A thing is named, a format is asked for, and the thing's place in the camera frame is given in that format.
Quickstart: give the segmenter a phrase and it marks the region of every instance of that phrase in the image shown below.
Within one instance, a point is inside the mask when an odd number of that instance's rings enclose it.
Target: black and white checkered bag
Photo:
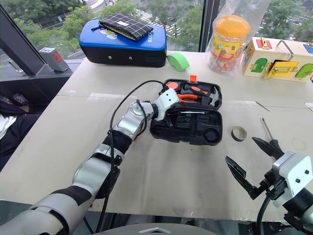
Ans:
[[[138,41],[153,30],[153,28],[137,22],[129,16],[125,16],[121,13],[114,13],[106,16],[99,20],[99,24],[134,41]]]

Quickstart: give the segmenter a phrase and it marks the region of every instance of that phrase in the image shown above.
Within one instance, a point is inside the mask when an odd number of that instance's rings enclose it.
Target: orange pliers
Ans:
[[[198,101],[200,100],[200,96],[195,95],[195,94],[177,94],[179,101],[180,102],[184,102],[184,103],[198,103]]]

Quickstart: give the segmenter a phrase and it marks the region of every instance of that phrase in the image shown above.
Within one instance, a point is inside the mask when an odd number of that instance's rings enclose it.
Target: green toy door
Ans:
[[[302,66],[299,72],[295,75],[296,78],[304,78],[313,71],[313,64],[306,64]]]
[[[268,60],[265,58],[257,59],[257,61],[254,64],[254,69],[252,69],[251,72],[262,72],[267,62]]]

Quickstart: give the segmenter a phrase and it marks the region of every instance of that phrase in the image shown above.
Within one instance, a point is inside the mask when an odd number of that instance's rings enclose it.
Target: plastic jar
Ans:
[[[216,21],[213,39],[209,46],[209,63],[212,70],[231,71],[240,57],[250,24],[236,15],[224,16]]]

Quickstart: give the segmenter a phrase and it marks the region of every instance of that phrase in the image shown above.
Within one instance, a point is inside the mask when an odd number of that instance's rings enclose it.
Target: table surface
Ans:
[[[182,53],[190,63],[183,72],[168,62],[162,68],[139,68],[85,59],[0,173],[0,199],[34,204],[68,187],[76,168],[106,136],[112,112],[125,94],[149,79],[188,79],[196,74],[199,81],[221,87],[222,141],[217,146],[171,143],[156,140],[146,131],[126,153],[107,211],[255,220],[264,195],[252,201],[232,177],[224,158],[230,156],[240,164],[254,185],[263,180],[273,159],[251,139],[256,136],[269,141],[261,118],[283,150],[313,156],[313,112],[305,105],[313,103],[313,83],[225,77],[209,69],[204,53]],[[121,106],[116,119],[136,98],[156,99],[159,89],[156,84],[142,87]],[[247,130],[243,142],[230,135],[236,125]],[[313,184],[307,188],[313,191]],[[102,204],[103,200],[96,200],[91,210],[101,211]],[[281,221],[284,212],[270,204],[264,220]]]

